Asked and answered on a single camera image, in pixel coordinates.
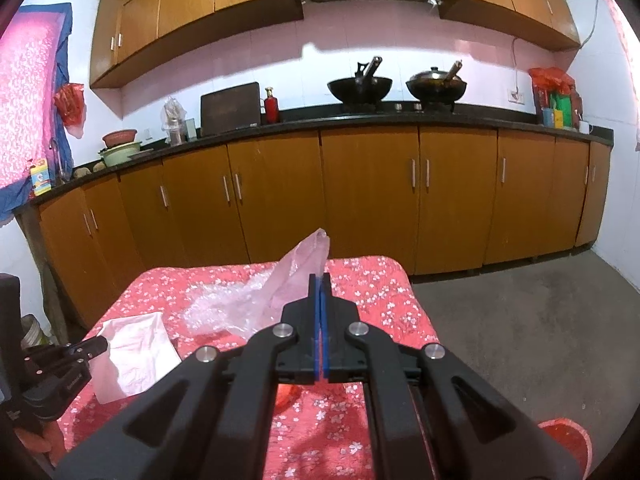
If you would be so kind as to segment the white paper sheet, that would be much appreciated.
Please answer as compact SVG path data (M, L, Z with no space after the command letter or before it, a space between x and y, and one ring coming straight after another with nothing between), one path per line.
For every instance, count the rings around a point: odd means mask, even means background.
M89 366L99 404L145 392L181 363L160 312L113 318L98 335L107 349Z

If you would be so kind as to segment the translucent pinkish plastic bag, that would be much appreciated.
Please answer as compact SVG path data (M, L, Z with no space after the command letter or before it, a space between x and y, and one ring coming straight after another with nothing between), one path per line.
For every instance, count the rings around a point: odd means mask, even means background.
M311 275L322 275L330 251L330 238L318 229L299 242L273 267L260 289L242 304L240 335L247 340L258 330L280 321L283 307L308 294Z

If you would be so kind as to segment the red plastic bag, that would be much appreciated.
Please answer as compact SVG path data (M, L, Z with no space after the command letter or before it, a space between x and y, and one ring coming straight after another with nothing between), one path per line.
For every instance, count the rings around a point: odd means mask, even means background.
M68 134L76 139L84 135L87 107L82 84L63 84L53 102Z
M292 405L300 395L299 385L278 385L276 395L276 411L280 412L286 410Z

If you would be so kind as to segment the clear bubble wrap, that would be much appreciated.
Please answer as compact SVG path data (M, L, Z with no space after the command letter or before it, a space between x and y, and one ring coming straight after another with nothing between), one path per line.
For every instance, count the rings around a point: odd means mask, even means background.
M230 334L244 340L280 318L262 275L246 283L214 283L192 287L182 312L193 335Z

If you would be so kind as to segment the red plastic trash basket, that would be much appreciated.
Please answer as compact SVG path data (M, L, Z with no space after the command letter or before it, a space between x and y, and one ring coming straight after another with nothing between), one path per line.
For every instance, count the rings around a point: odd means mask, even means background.
M564 417L545 420L538 427L570 452L577 460L582 478L587 478L593 459L592 442L587 430L574 420Z

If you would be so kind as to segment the lower wooden cabinets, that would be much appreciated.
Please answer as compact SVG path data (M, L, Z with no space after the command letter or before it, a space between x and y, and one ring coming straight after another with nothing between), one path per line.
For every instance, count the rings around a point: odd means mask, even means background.
M611 148L505 128L304 131L157 159L50 198L38 226L82 325L143 271L280 259L315 230L334 258L411 275L593 243Z

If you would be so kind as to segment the wooden cabinets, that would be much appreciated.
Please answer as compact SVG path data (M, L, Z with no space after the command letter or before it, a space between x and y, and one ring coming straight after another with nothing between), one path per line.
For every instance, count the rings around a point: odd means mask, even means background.
M441 18L483 26L551 51L574 49L566 0L428 0ZM240 32L297 21L302 0L100 0L90 86L117 89L179 55Z
M505 128L304 131L157 159L50 198L38 226L82 325L143 271L280 259L315 230L334 258L411 275L593 243L611 148Z

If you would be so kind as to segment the green basin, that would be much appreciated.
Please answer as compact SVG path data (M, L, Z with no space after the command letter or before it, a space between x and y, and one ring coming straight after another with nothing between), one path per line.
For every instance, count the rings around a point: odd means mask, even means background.
M140 142L118 144L112 148L104 148L100 156L107 167L114 167L130 161L130 157L141 151Z

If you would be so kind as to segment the black countertop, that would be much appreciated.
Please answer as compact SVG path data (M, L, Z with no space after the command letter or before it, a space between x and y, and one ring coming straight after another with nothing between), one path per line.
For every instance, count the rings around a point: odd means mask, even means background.
M52 188L52 191L35 197L24 203L23 206L16 208L14 214L18 216L27 208L35 208L47 203L49 200L78 188L78 186L116 174L119 171L155 162L157 159L202 148L214 148L221 144L265 138L266 136L283 136L285 133L370 126L454 126L550 134L550 136L560 136L570 140L598 142L609 148L614 145L614 130L611 128L594 126L590 133L582 134L574 129L545 127L538 124L536 115L507 108L465 103L457 103L454 106L429 107L425 110L416 110L415 107L415 102L405 101L401 103L401 109L398 110L394 102L385 102L380 110L372 113L349 113L346 107L341 104L305 106L284 110L281 113L282 120L276 124L250 126L213 136L201 136L194 141L177 146L163 146L160 142L154 141L129 162L58 185Z

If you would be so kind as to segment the bagged jars on counter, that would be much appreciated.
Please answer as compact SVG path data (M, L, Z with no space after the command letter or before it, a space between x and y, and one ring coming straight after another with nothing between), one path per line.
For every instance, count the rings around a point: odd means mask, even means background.
M172 96L164 103L160 111L162 129L166 132L167 142L170 146L186 143L188 130L186 130L186 111Z

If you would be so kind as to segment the dark cutting board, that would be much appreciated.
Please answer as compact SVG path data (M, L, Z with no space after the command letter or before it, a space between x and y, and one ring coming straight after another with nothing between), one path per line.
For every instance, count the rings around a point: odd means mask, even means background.
M257 81L201 96L201 136L218 136L261 122Z

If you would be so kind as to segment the black wok with lid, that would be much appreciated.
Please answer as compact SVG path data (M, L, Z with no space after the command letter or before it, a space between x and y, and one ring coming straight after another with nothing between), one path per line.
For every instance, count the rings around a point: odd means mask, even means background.
M432 66L430 70L413 75L406 86L409 92L422 104L454 104L465 94L466 82L458 73L462 62L456 61L449 70Z

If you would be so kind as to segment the red bag on counter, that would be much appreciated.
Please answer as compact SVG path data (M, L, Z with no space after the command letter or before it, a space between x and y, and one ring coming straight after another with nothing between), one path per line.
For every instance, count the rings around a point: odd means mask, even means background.
M559 67L533 67L528 70L534 87L569 96L576 88L574 79Z

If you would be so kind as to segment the upper wooden cabinets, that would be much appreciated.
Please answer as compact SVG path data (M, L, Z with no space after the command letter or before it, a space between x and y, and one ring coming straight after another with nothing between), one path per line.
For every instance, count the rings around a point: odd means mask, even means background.
M441 18L483 26L551 51L574 49L566 0L428 0ZM297 21L302 0L100 0L90 86L117 89L179 55L240 32Z

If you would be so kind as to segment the floral window curtain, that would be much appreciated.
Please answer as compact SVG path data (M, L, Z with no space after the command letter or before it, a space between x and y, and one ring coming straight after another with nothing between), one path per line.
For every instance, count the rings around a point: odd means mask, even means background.
M636 118L636 152L640 148L640 42L615 0L604 0L612 16L620 45L626 60L626 69L631 82L634 100L634 118Z

